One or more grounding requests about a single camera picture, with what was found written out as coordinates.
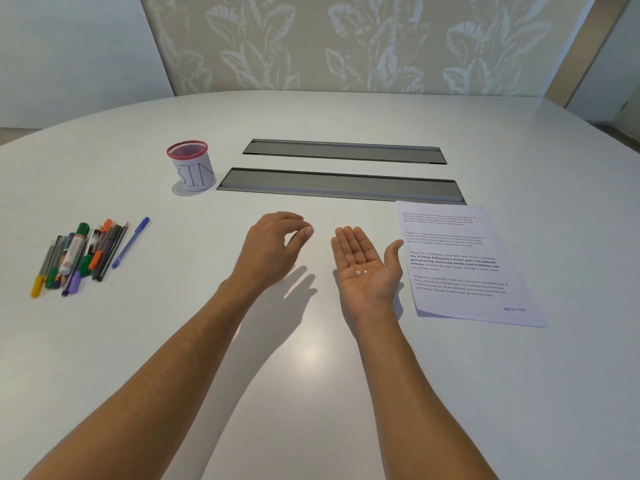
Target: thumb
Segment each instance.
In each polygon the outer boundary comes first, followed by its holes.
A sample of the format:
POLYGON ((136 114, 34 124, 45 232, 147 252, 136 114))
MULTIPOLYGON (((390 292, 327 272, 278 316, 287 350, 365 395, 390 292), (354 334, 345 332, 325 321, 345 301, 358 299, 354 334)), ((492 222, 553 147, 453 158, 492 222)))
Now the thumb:
POLYGON ((398 259, 398 250, 404 244, 402 239, 392 242, 385 250, 385 266, 400 269, 400 259, 398 259))
POLYGON ((300 249, 305 245, 305 242, 309 240, 314 234, 314 228, 311 226, 300 229, 287 244, 287 251, 295 256, 298 256, 300 249))

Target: orange marker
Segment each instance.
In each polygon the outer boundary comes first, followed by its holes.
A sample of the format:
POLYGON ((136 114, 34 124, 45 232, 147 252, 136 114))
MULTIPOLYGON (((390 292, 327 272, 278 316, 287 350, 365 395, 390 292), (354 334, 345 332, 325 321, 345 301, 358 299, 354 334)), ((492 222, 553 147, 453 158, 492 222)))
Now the orange marker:
POLYGON ((111 219, 107 219, 102 226, 102 230, 100 231, 100 241, 98 242, 98 246, 95 254, 93 255, 93 259, 91 259, 91 263, 89 263, 89 269, 91 270, 98 266, 98 263, 100 262, 100 258, 102 257, 102 249, 105 242, 107 242, 107 234, 109 229, 111 229, 112 224, 113 221, 111 219))

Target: blue pen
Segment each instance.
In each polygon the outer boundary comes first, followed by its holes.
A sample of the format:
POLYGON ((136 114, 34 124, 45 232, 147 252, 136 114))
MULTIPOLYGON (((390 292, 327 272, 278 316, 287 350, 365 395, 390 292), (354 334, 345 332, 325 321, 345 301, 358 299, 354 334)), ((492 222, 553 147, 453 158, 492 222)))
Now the blue pen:
POLYGON ((147 226, 147 224, 149 224, 150 221, 151 219, 149 219, 148 217, 145 217, 144 219, 142 219, 142 222, 140 222, 140 225, 136 228, 135 231, 133 231, 133 235, 131 236, 127 245, 124 246, 124 249, 121 250, 119 256, 116 258, 116 261, 114 261, 113 264, 111 265, 111 269, 116 269, 120 265, 120 262, 122 261, 124 256, 127 255, 127 253, 129 252, 129 249, 133 246, 133 243, 136 241, 140 233, 142 233, 142 229, 144 229, 147 226))

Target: paper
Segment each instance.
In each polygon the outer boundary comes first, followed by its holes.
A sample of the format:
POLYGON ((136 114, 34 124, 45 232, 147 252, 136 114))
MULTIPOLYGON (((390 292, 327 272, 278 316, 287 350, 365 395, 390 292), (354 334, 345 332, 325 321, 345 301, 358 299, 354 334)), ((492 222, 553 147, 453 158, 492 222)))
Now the paper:
POLYGON ((396 202, 418 311, 546 327, 482 207, 396 202))

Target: leaf-patterned wallpaper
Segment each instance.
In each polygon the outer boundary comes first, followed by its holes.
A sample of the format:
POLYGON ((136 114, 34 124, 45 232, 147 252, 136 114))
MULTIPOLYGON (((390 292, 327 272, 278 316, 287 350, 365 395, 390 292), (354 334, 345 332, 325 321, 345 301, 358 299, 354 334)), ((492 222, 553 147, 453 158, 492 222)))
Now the leaf-patterned wallpaper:
POLYGON ((539 96, 589 0, 142 0, 178 95, 539 96))

